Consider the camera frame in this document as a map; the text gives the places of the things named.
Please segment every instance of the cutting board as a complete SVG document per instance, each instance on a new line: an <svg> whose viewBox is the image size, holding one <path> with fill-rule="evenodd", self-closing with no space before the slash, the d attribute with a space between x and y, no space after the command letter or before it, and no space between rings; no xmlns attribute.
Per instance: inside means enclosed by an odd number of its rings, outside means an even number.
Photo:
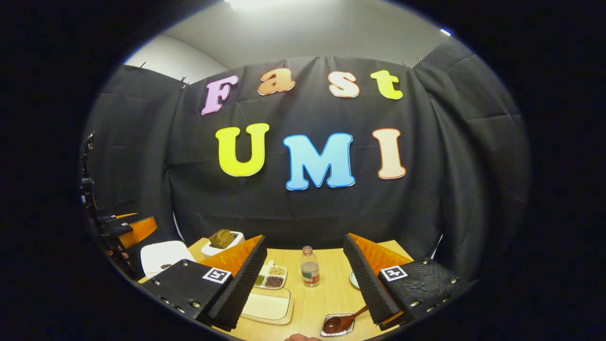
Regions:
<svg viewBox="0 0 606 341"><path fill-rule="evenodd" d="M287 325L293 317L293 300L286 288L267 290L253 288L241 317L269 325Z"/></svg>

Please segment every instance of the black fabric backdrop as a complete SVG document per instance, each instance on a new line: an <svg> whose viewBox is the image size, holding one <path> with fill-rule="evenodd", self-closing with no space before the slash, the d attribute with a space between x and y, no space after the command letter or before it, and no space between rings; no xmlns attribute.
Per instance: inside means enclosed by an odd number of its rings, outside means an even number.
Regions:
<svg viewBox="0 0 606 341"><path fill-rule="evenodd" d="M293 72L288 92L260 96L260 77ZM390 100L370 74L388 70L404 97ZM351 72L361 93L328 91L332 71ZM219 112L202 116L206 85L237 75ZM238 127L236 156L250 158L248 125L267 123L265 163L251 177L219 167L217 130ZM394 180L381 168L380 128L400 130L407 173ZM513 99L471 51L449 39L414 69L369 59L306 57L230 70L182 88L177 80L124 66L106 85L91 115L96 150L90 168L98 205L107 213L154 215L157 232L142 245L176 240L172 212L186 245L220 228L271 248L337 248L346 232L373 241L396 239L413 258L430 255L473 280L515 233L524 210L530 154ZM289 191L290 154L282 140L307 135L321 152L337 132L353 136L351 187Z"/></svg>

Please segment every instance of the pink letter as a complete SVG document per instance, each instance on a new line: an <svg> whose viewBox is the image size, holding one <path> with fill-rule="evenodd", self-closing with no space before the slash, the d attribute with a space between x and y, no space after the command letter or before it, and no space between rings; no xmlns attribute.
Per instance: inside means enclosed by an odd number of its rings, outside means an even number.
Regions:
<svg viewBox="0 0 606 341"><path fill-rule="evenodd" d="M381 179L397 179L406 174L406 169L400 163L399 136L400 130L394 128L377 129L373 132L373 137L379 141L379 148L381 148L381 170L379 171Z"/></svg>
<svg viewBox="0 0 606 341"><path fill-rule="evenodd" d="M206 85L208 95L206 95L206 106L202 109L202 114L206 115L221 110L222 104L219 103L219 97L222 101L225 101L229 96L229 84L235 85L236 83L238 83L238 76L233 75Z"/></svg>

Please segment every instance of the brown food block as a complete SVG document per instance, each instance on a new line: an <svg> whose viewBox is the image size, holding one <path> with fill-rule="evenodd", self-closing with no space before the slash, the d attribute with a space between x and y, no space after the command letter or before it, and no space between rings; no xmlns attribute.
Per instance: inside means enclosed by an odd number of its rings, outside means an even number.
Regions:
<svg viewBox="0 0 606 341"><path fill-rule="evenodd" d="M220 229L208 238L210 246L218 249L225 249L234 240L233 234L228 229Z"/></svg>

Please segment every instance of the white tray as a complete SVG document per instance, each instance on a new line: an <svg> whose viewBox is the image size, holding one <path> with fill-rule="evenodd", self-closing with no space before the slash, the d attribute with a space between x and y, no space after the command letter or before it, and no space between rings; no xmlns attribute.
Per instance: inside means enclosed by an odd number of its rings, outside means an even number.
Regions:
<svg viewBox="0 0 606 341"><path fill-rule="evenodd" d="M284 270L284 275L272 275L270 274L270 270L271 268L278 268L278 269L282 269ZM287 275L287 271L286 268L283 266L277 266L273 264L273 260L270 260L268 264L264 265L261 268L261 271L259 271L259 275L260 276L264 276L265 278L263 279L263 283L261 283L260 285L255 285L255 288L263 288L263 289L279 289L281 287L284 286L284 283L286 282L286 275ZM266 286L265 283L267 282L267 279L269 277L279 277L282 279L282 284L280 284L280 286Z"/></svg>

